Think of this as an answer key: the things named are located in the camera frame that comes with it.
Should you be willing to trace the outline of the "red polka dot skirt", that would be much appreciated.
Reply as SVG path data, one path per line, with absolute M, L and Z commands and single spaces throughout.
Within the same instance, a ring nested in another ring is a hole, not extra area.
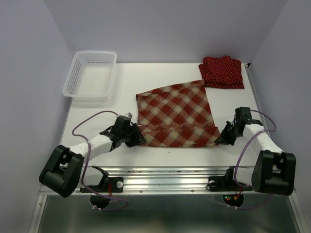
M 222 89 L 244 89 L 241 73 L 227 73 L 219 77 Z
M 222 89 L 219 77 L 227 73 L 241 73 L 242 63 L 240 60 L 232 59 L 230 56 L 222 58 L 205 57 L 198 66 L 205 86 Z

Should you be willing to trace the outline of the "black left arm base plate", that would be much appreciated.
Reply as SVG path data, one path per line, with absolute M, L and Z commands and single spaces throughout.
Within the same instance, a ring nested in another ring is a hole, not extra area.
M 122 193 L 123 181 L 123 177 L 85 178 L 85 184 L 97 193 Z

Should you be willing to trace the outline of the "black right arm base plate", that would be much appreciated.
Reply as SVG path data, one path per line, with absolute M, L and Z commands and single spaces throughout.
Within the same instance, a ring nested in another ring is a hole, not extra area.
M 210 192 L 229 192 L 233 191 L 230 181 L 225 176 L 211 176 L 208 178 L 206 186 Z

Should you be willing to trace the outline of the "aluminium rail frame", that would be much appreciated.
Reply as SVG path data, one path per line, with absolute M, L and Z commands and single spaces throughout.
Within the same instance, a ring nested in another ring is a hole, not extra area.
M 112 92 L 106 102 L 73 100 L 70 104 L 61 143 L 67 146 L 78 144 L 81 139 L 71 134 L 78 123 L 101 110 L 118 113 L 137 114 L 136 93 L 200 79 L 197 63 L 118 63 L 114 70 Z M 215 125 L 222 129 L 225 122 L 233 118 L 234 110 L 248 106 L 261 110 L 250 73 L 250 66 L 242 64 L 244 89 L 208 88 L 207 98 L 211 107 Z M 124 177 L 123 195 L 130 200 L 130 205 L 123 210 L 129 213 L 134 207 L 142 207 L 144 197 L 156 198 L 151 207 L 164 209 L 165 198 L 174 200 L 181 197 L 210 196 L 207 190 L 210 175 L 224 175 L 225 170 L 234 165 L 245 145 L 239 139 L 234 146 L 220 146 L 213 149 L 168 149 L 125 146 L 102 155 L 92 161 L 109 171 L 112 176 Z M 39 191 L 42 204 L 37 205 L 33 232 L 80 232 L 83 227 L 88 232 L 99 230 L 99 213 L 92 211 L 87 203 L 72 207 L 69 219 L 57 223 L 58 215 L 52 214 L 52 196 L 54 192 L 42 186 Z M 293 193 L 287 198 L 274 197 L 260 208 L 234 211 L 218 203 L 207 201 L 204 206 L 197 206 L 196 212 L 204 215 L 202 224 L 182 227 L 185 232 L 228 232 L 229 225 L 216 217 L 224 211 L 230 225 L 236 232 L 279 232 L 306 233 L 308 225 L 302 212 L 298 197 Z

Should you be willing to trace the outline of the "white plastic basket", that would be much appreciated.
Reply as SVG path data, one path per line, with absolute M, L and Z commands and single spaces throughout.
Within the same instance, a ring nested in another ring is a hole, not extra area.
M 63 96 L 79 101 L 107 101 L 116 61 L 117 54 L 112 51 L 77 52 L 65 79 Z

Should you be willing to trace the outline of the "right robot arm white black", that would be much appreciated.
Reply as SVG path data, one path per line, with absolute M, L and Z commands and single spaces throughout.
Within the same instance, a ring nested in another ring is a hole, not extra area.
M 212 191 L 253 190 L 259 193 L 289 196 L 294 190 L 296 157 L 284 152 L 268 135 L 260 120 L 252 118 L 253 110 L 239 107 L 232 122 L 226 125 L 215 140 L 219 145 L 234 145 L 239 137 L 247 140 L 237 163 L 224 176 L 212 178 Z M 251 147 L 258 157 L 254 166 L 241 166 L 242 157 Z

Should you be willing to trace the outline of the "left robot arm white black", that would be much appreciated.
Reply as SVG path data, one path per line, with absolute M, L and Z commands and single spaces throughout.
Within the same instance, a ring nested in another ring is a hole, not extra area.
M 117 116 L 114 125 L 96 137 L 76 146 L 59 145 L 39 175 L 39 182 L 66 198 L 82 184 L 83 166 L 87 161 L 118 148 L 122 143 L 131 148 L 144 144 L 138 125 L 129 115 Z

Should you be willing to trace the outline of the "red patterned skirt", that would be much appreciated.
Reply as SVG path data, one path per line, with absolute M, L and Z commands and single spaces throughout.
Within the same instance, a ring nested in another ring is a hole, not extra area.
M 216 146 L 215 126 L 204 81 L 173 84 L 136 95 L 138 128 L 155 148 Z

